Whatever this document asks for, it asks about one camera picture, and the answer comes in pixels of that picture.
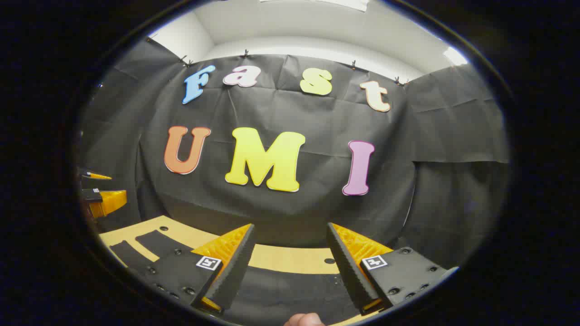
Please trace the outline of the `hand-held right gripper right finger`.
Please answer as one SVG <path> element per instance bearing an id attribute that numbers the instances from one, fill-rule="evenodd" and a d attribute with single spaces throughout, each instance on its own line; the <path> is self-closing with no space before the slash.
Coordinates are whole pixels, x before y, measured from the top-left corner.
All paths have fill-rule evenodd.
<path id="1" fill-rule="evenodd" d="M 391 249 L 335 223 L 327 224 L 326 239 L 344 286 L 362 316 L 410 301 L 454 272 L 408 246 Z"/>

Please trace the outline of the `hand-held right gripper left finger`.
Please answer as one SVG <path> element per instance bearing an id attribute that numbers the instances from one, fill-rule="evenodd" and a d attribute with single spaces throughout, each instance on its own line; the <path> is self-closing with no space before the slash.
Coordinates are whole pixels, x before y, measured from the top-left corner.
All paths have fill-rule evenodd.
<path id="1" fill-rule="evenodd" d="M 243 225 L 195 249 L 169 248 L 135 275 L 181 306 L 219 314 L 232 305 L 255 243 L 255 226 Z"/>

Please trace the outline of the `black jeans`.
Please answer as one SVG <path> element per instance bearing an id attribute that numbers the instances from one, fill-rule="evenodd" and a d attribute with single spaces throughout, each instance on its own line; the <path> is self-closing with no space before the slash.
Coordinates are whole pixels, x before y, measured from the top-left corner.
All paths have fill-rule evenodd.
<path id="1" fill-rule="evenodd" d="M 136 241 L 159 258 L 194 248 L 155 230 Z M 109 247 L 130 268 L 144 269 L 153 261 L 126 240 Z M 229 309 L 218 316 L 243 326 L 281 326 L 296 313 L 317 313 L 325 324 L 359 316 L 339 274 L 302 274 L 248 267 Z"/>

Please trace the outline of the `black backdrop cloth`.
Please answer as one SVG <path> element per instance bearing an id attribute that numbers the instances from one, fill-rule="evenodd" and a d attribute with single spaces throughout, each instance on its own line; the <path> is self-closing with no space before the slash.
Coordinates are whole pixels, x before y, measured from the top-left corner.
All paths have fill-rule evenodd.
<path id="1" fill-rule="evenodd" d="M 282 132 L 306 138 L 297 192 L 226 183 L 240 127 L 265 148 Z M 167 215 L 214 235 L 252 223 L 259 244 L 321 248 L 331 221 L 451 268 L 493 229 L 510 175 L 502 111 L 471 65 L 402 87 L 290 54 L 185 67 L 140 43 L 101 75 L 80 128 L 79 164 L 128 192 L 102 231 Z"/>

